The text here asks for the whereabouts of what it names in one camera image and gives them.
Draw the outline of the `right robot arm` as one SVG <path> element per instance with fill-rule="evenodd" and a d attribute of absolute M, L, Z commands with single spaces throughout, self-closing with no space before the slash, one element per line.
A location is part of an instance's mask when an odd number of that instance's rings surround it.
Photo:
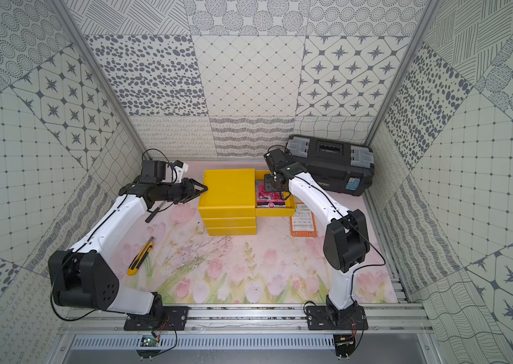
<path fill-rule="evenodd" d="M 357 304 L 354 277 L 372 247 L 365 215 L 330 197 L 306 168 L 285 151 L 275 148 L 263 157 L 270 170 L 265 178 L 266 190 L 287 192 L 298 198 L 325 225 L 323 255 L 334 268 L 326 307 L 338 321 L 349 317 Z"/>

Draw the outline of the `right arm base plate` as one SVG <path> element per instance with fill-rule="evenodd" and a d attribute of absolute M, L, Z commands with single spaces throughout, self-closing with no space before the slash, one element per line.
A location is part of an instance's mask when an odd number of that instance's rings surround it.
<path fill-rule="evenodd" d="M 333 306 L 305 306 L 304 312 L 310 331 L 359 331 L 369 328 L 365 310 L 359 304 L 344 310 L 337 310 Z"/>

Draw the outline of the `yellow drawer cabinet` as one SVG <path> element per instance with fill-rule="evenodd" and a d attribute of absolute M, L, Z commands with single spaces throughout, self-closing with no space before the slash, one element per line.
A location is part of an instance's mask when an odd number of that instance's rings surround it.
<path fill-rule="evenodd" d="M 210 236 L 257 233 L 255 170 L 206 170 L 198 211 Z"/>

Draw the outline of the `orange seed bag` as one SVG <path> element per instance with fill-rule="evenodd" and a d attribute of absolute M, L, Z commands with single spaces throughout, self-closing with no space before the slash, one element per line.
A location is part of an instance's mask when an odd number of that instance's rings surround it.
<path fill-rule="evenodd" d="M 294 215 L 291 216 L 291 236 L 293 238 L 315 238 L 317 226 L 314 214 L 303 203 L 298 203 Z"/>

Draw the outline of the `pink flower seed bag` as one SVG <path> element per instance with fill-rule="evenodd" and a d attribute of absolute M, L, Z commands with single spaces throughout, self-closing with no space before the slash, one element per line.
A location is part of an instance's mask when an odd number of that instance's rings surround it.
<path fill-rule="evenodd" d="M 264 180 L 256 180 L 256 206 L 260 209 L 274 209 L 285 207 L 282 194 L 278 192 L 269 193 L 265 190 Z"/>

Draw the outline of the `yellow top drawer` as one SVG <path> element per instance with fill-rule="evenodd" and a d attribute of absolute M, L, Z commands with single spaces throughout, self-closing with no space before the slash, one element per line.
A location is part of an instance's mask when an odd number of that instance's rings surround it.
<path fill-rule="evenodd" d="M 256 217 L 291 217 L 296 210 L 294 197 L 282 192 L 268 171 L 255 171 Z"/>

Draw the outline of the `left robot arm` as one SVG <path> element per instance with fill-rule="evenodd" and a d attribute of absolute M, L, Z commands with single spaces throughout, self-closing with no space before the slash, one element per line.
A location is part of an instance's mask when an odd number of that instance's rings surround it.
<path fill-rule="evenodd" d="M 65 306 L 161 318 L 162 297 L 123 286 L 111 260 L 133 224 L 144 216 L 151 221 L 162 210 L 152 210 L 154 203 L 187 203 L 207 191 L 207 186 L 186 177 L 179 183 L 137 181 L 122 187 L 112 208 L 90 232 L 48 260 L 52 309 Z"/>

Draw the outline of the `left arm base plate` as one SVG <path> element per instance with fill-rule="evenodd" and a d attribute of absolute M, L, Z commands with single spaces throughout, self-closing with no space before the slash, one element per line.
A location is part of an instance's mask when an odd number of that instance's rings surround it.
<path fill-rule="evenodd" d="M 127 332 L 142 332 L 155 329 L 185 330 L 189 306 L 164 306 L 158 312 L 147 315 L 128 314 L 123 329 Z"/>

